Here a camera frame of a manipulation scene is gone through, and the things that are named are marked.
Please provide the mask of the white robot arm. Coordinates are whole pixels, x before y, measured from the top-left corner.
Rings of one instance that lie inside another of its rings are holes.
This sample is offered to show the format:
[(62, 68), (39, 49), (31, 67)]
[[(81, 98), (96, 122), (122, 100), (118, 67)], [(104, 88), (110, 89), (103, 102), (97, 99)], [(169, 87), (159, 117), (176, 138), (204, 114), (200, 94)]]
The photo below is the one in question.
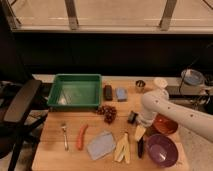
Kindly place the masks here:
[(165, 89), (155, 89), (141, 95), (139, 123), (150, 127), (161, 114), (213, 143), (213, 116), (169, 101)]

